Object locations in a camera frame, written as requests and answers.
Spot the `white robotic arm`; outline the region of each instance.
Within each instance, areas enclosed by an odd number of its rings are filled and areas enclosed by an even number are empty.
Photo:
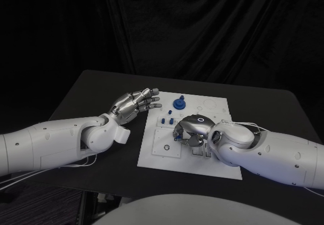
[[[85,157],[104,152],[114,140],[125,144],[128,123],[138,112],[160,108],[157,89],[127,93],[115,101],[108,114],[55,120],[0,135],[0,176],[19,171],[60,167]]]
[[[183,131],[191,138],[183,139]],[[301,187],[324,189],[324,146],[292,135],[250,130],[230,122],[201,116],[186,117],[176,126],[173,137],[190,146],[201,146],[203,139],[219,160],[242,166],[271,180]]]

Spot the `robotic hand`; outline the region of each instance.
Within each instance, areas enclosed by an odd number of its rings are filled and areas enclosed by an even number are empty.
[[[183,139],[183,132],[191,136]],[[242,166],[268,179],[301,187],[324,189],[324,146],[271,131],[252,133],[232,121],[217,124],[203,115],[187,116],[173,137],[191,147],[203,145],[227,166]]]
[[[0,135],[0,176],[19,171],[60,167],[104,152],[114,140],[125,144],[129,130],[121,125],[137,114],[161,104],[158,89],[144,89],[122,95],[108,113],[98,117],[55,120]]]

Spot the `black backdrop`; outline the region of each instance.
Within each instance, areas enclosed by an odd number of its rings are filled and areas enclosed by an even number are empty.
[[[95,69],[291,90],[324,137],[322,11],[320,0],[3,0],[0,133],[47,120]]]

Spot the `black table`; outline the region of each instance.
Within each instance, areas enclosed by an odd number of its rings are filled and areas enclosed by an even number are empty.
[[[227,99],[233,121],[255,122],[268,130],[321,143],[294,94],[285,90],[232,86],[86,70],[50,117],[98,116],[115,99],[144,88]],[[89,167],[60,168],[29,180],[93,192],[144,198],[183,193],[225,198],[265,209],[301,224],[322,224],[324,198],[302,187],[279,184],[243,168],[243,180],[137,167],[147,112],[125,125],[125,145],[114,143]]]

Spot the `blue knob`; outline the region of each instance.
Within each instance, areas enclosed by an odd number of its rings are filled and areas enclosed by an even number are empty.
[[[186,102],[184,102],[184,96],[181,95],[178,99],[174,100],[173,106],[176,109],[184,109],[186,108]]]

